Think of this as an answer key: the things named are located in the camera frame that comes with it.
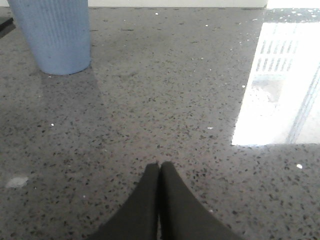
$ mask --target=light blue cup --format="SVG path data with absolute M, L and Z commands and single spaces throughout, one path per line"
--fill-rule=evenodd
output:
M 88 0 L 8 0 L 40 69 L 80 72 L 90 64 Z

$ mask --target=granite countertop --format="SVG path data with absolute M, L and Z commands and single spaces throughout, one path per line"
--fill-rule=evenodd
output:
M 251 72 L 262 64 L 262 29 L 267 41 L 283 26 L 272 23 L 300 29 L 288 23 L 319 19 L 318 9 L 91 8 L 91 66 L 66 76 L 40 72 L 21 31 L 10 32 L 0 39 L 0 240 L 86 238 L 157 161 L 173 161 L 206 209 L 245 240 L 320 239 L 318 78 L 306 97 L 286 98 L 312 102 L 312 118 L 285 124 L 306 114 L 282 92 L 302 92 L 307 71 L 290 75 L 294 84 Z M 319 40 L 303 27 L 275 40 Z M 319 46 L 302 46 L 311 46 L 302 62 L 317 63 Z M 276 108 L 283 118 L 264 118 Z

